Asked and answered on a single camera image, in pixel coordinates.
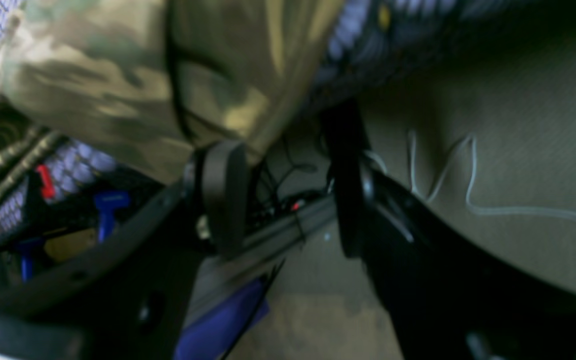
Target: camouflage jacket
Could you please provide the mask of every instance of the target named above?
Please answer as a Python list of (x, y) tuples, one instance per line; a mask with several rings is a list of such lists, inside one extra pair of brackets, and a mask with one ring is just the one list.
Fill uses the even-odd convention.
[(164, 184), (196, 147), (257, 161), (343, 0), (27, 0), (0, 40), (0, 200), (66, 137)]

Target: purple padding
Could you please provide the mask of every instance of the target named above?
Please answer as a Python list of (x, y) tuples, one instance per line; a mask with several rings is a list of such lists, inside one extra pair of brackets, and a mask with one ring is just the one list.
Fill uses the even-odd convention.
[[(261, 281), (255, 280), (188, 326), (174, 350), (174, 360), (215, 360), (231, 346), (263, 292)], [(264, 299), (250, 328), (268, 312)]]

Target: blue fabric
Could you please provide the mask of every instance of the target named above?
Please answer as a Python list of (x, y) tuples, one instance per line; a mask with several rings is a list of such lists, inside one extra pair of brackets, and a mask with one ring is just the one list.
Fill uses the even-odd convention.
[[(261, 281), (255, 280), (188, 326), (174, 350), (174, 360), (215, 360), (233, 344), (263, 293)], [(250, 328), (268, 312), (268, 302), (263, 300)]]

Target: floor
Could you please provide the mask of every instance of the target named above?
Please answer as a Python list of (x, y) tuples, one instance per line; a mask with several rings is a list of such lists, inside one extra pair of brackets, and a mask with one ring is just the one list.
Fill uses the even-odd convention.
[[(505, 39), (359, 98), (375, 151), (389, 174), (410, 185), (407, 131), (418, 132), (423, 195), (456, 141), (476, 134), (477, 182), (485, 207), (576, 211), (576, 10), (535, 19)], [(283, 194), (323, 186), (327, 161), (318, 129), (305, 121), (286, 136), (296, 173)], [(271, 170), (288, 168), (270, 151)], [(539, 216), (478, 216), (465, 206), (468, 152), (455, 159), (430, 207), (475, 244), (551, 284), (576, 292), (576, 224)], [(233, 359), (402, 359), (387, 315), (362, 265), (343, 257), (336, 224), (286, 262), (269, 294), (270, 314), (242, 338)]]

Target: red clip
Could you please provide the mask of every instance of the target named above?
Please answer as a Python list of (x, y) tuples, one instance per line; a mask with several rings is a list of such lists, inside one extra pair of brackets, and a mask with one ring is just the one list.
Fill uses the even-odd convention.
[(50, 171), (48, 166), (41, 164), (37, 166), (37, 173), (41, 176), (41, 182), (43, 187), (41, 188), (41, 197), (44, 199), (52, 199), (55, 197), (55, 187), (53, 186), (53, 180), (50, 178)]

